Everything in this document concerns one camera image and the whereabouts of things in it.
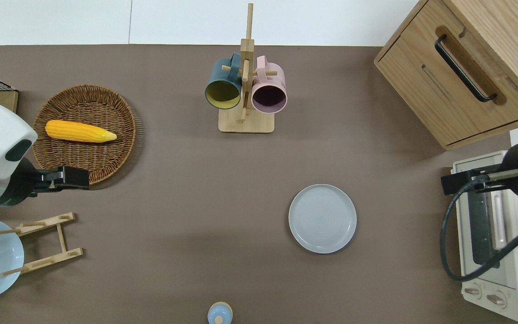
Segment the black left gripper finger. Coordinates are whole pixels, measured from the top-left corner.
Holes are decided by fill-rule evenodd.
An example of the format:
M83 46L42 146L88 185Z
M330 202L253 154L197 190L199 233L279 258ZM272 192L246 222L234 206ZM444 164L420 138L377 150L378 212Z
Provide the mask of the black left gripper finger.
M88 170L74 167L64 167L63 186L69 189L89 189Z

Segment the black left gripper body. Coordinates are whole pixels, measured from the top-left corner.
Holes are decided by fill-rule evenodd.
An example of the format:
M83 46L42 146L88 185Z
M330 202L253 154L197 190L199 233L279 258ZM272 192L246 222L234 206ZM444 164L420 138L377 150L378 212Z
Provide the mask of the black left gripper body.
M26 198L35 198L39 193L60 192L55 181L64 180L65 169L60 166L51 170L40 170L30 160L22 158L9 179L8 186L0 196L0 207L15 206Z

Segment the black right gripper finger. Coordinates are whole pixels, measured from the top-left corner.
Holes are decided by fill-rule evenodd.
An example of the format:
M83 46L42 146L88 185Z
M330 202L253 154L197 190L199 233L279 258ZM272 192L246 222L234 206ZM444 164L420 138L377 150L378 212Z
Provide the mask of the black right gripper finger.
M441 185L444 195L454 195L463 191L476 192L481 187L481 175L473 173L457 173L441 177Z

